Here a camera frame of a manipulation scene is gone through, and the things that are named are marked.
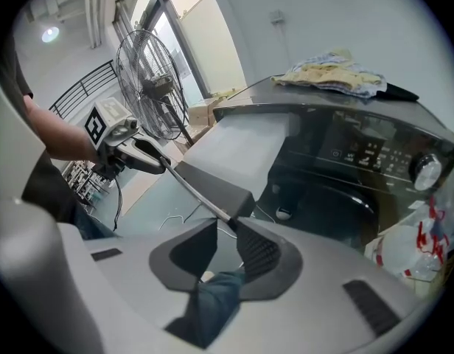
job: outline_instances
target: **metal railing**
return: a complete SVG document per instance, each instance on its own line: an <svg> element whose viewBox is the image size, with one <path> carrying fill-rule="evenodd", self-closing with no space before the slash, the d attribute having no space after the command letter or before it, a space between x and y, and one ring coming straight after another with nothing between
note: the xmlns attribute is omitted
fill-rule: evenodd
<svg viewBox="0 0 454 354"><path fill-rule="evenodd" d="M91 94L114 79L117 79L117 76L114 71L113 61L110 60L89 72L81 80L73 84L52 106L50 106L49 110L56 113L60 118L65 119Z"/></svg>

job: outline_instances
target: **control knob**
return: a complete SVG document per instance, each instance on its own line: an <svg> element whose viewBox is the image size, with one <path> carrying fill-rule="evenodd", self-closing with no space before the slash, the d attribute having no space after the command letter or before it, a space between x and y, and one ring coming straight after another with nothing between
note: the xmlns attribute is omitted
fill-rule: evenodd
<svg viewBox="0 0 454 354"><path fill-rule="evenodd" d="M411 172L413 186L418 191L430 189L441 175L441 162L435 155L428 154L418 159Z"/></svg>

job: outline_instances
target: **blue cloth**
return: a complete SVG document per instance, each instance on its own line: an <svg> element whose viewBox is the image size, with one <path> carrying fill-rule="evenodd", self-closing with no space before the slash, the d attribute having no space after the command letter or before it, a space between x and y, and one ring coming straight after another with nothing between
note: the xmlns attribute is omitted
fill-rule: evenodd
<svg viewBox="0 0 454 354"><path fill-rule="evenodd" d="M80 204L77 204L74 209L73 225L78 228L84 240L96 240L117 236L107 226L88 215Z"/></svg>
<svg viewBox="0 0 454 354"><path fill-rule="evenodd" d="M198 285L189 300L184 316L172 321L165 329L198 347L207 348L232 320L240 306L240 289L245 272L219 273Z"/></svg>
<svg viewBox="0 0 454 354"><path fill-rule="evenodd" d="M240 289L245 283L243 269L219 273L199 285L199 334L201 347L209 346L227 323L233 319L240 306Z"/></svg>

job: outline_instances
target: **towel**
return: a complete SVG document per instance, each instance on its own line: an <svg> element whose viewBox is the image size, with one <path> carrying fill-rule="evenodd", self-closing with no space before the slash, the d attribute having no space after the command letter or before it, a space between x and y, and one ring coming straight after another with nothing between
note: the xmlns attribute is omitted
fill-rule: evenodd
<svg viewBox="0 0 454 354"><path fill-rule="evenodd" d="M378 91L385 91L388 86L384 76L354 62L347 49L309 58L297 63L285 75L271 80L283 86L315 86L362 98L376 96Z"/></svg>

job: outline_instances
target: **ceiling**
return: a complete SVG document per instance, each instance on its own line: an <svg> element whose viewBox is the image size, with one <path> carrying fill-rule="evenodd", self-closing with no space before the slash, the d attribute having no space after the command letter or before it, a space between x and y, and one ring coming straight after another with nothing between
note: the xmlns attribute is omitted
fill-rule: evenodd
<svg viewBox="0 0 454 354"><path fill-rule="evenodd" d="M86 12L88 2L85 0L30 0L15 20L13 30L23 69L36 60L45 63L55 56L66 56L75 47L94 47L90 42ZM45 44L41 40L42 33L53 26L60 29L60 34L53 42Z"/></svg>

